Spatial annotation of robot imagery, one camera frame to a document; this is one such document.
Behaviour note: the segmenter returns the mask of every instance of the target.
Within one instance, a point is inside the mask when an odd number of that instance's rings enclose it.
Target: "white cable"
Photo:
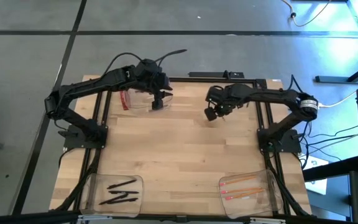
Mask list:
[[[341,100],[341,101],[339,101],[339,102],[337,102],[337,103],[334,103],[333,105],[324,105],[324,104],[322,104],[322,103],[318,103],[318,107],[319,107],[319,108],[330,108],[330,107],[339,105],[339,104],[341,104],[343,101],[345,101],[345,100],[347,100],[349,97],[351,97],[353,94],[355,94],[356,92],[357,92],[357,90],[354,91],[353,93],[351,93],[349,96],[345,97],[343,100]]]
[[[342,140],[340,140],[340,141],[336,141],[336,142],[333,142],[333,143],[328,144],[328,145],[326,145],[326,146],[323,146],[323,147],[321,147],[320,149],[324,149],[325,147],[332,146],[333,144],[337,144],[337,143],[340,143],[340,142],[343,142],[343,141],[347,141],[347,140],[349,140],[349,139],[351,139],[351,138],[354,138],[354,137],[357,137],[357,136],[358,136],[358,134],[355,134],[355,135],[353,135],[353,136],[351,136],[351,137],[348,137],[348,138],[342,139]]]
[[[314,16],[314,18],[312,18],[311,20],[309,20],[309,22],[307,22],[307,23],[305,23],[305,24],[302,24],[302,25],[298,25],[298,24],[296,23],[296,20],[295,20],[296,15],[292,15],[292,14],[294,13],[292,5],[291,5],[287,0],[281,0],[281,1],[283,1],[285,4],[287,4],[287,6],[291,9],[291,18],[293,19],[293,23],[294,23],[297,27],[303,27],[303,26],[306,26],[306,25],[308,25],[309,23],[311,23],[314,19],[316,19],[316,18],[318,17],[318,15],[320,15],[320,14],[324,11],[324,9],[326,9],[326,7],[328,6],[328,4],[331,2],[331,0],[329,0],[329,1],[327,2],[327,4],[323,7],[323,9],[322,9],[319,13],[317,13],[317,15]]]

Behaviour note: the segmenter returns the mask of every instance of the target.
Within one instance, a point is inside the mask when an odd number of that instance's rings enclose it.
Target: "clear plastic tray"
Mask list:
[[[110,185],[121,184],[130,180],[136,180],[133,183],[108,189]],[[135,202],[122,202],[114,204],[103,204],[101,202],[112,199],[123,194],[111,194],[110,190],[135,191],[138,194],[128,194],[125,200],[129,198],[138,198]],[[126,175],[100,175],[92,174],[86,180],[81,197],[80,210],[84,215],[112,215],[120,217],[136,217],[142,205],[143,199],[143,180],[140,176]]]
[[[270,170],[223,177],[219,181],[219,192],[229,218],[279,211],[283,205],[280,190]]]

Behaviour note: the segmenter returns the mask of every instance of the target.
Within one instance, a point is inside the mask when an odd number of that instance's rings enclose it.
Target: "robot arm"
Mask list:
[[[102,91],[123,91],[130,88],[150,93],[154,96],[152,109],[163,108],[162,99],[172,96],[162,90],[172,90],[169,78],[162,72],[161,61],[169,55],[179,54],[186,50],[171,52],[157,60],[143,59],[135,67],[133,65],[117,68],[106,72],[100,78],[85,82],[62,85],[59,90],[51,92],[45,99],[46,114],[50,119],[64,119],[72,125],[66,131],[59,131],[63,137],[72,138],[75,147],[102,147],[106,141],[107,127],[98,126],[93,119],[85,119],[69,109],[72,100],[100,93]]]
[[[204,112],[209,121],[228,115],[233,109],[241,108],[250,101],[287,105],[291,109],[291,114],[281,122],[273,123],[268,129],[259,130],[261,149],[281,145],[278,143],[288,130],[302,121],[316,119],[318,110],[318,101],[307,93],[298,93],[295,90],[256,89],[239,83],[224,88],[212,86],[207,93],[206,101],[208,107]]]

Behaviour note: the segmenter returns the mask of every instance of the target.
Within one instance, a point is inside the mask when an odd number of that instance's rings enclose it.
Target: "concrete floor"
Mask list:
[[[71,30],[80,0],[0,0],[0,29]],[[307,20],[323,2],[293,2],[298,21]],[[305,30],[358,31],[344,3],[331,3],[308,26],[288,23],[289,8],[280,0],[94,0],[88,1],[80,30]],[[68,41],[68,36],[0,36],[0,215],[10,211],[24,164]],[[247,78],[281,79],[289,85],[294,74],[302,89],[325,105],[335,103],[358,85],[313,82],[316,75],[349,76],[358,70],[358,37],[278,36],[78,36],[63,83],[78,82],[85,74],[100,74],[116,54],[134,52],[167,58],[163,69],[171,77],[188,72],[238,70]],[[114,67],[136,63],[120,58]],[[354,98],[319,111],[313,134],[335,133],[358,124]],[[324,138],[311,139],[310,142]],[[25,203],[24,213],[45,212],[57,175],[63,138],[49,126]],[[341,159],[358,155],[358,139],[324,150]],[[335,161],[320,152],[316,157]]]

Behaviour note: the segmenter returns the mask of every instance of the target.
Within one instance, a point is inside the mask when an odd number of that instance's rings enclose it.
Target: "orange pencil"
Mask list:
[[[261,187],[251,187],[251,188],[248,188],[248,189],[222,190],[221,193],[222,194],[228,194],[228,193],[243,192],[243,191],[248,191],[248,190],[262,190],[262,188]]]
[[[237,183],[237,182],[240,182],[240,181],[243,181],[243,180],[250,180],[250,179],[254,179],[254,178],[256,178],[256,176],[244,177],[244,178],[240,178],[240,179],[237,179],[237,180],[232,180],[232,181],[220,183],[219,185],[223,186],[223,185],[227,185],[227,184],[234,184],[234,183]]]
[[[239,195],[236,195],[236,196],[226,197],[226,200],[231,200],[231,199],[234,199],[234,198],[242,198],[244,196],[256,194],[256,193],[259,193],[259,192],[262,192],[262,191],[264,191],[264,190],[262,189],[262,190],[257,190],[257,191],[254,191],[254,192],[249,192],[249,193],[239,194]]]

